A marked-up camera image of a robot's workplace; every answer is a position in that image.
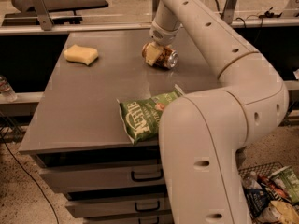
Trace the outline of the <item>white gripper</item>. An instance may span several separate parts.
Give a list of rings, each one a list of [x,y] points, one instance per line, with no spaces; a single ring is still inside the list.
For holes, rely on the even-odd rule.
[[[179,28],[179,22],[176,22],[174,27],[169,30],[163,28],[163,26],[159,25],[157,21],[152,22],[149,35],[155,42],[148,43],[145,47],[145,61],[148,65],[159,65],[164,51],[163,46],[168,46],[173,43]]]

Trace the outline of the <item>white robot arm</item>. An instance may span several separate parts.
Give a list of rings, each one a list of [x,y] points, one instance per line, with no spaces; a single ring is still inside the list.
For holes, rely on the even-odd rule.
[[[175,224],[251,224],[235,153],[283,120],[288,90],[265,57],[200,0],[160,0],[150,30],[168,45],[182,25],[221,87],[167,106],[159,127]]]

